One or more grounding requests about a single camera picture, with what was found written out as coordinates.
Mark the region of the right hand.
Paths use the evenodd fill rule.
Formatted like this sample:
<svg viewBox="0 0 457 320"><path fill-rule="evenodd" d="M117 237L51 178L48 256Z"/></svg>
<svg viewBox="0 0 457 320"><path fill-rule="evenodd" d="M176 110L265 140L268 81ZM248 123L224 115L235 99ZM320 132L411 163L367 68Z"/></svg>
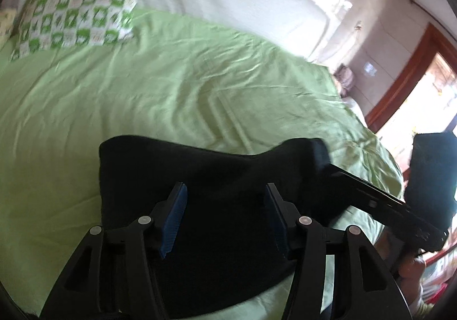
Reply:
<svg viewBox="0 0 457 320"><path fill-rule="evenodd" d="M399 287L412 316L419 312L419 308L423 304L421 278L425 268L426 263L421 257L417 257L415 253L405 255L398 265Z"/></svg>

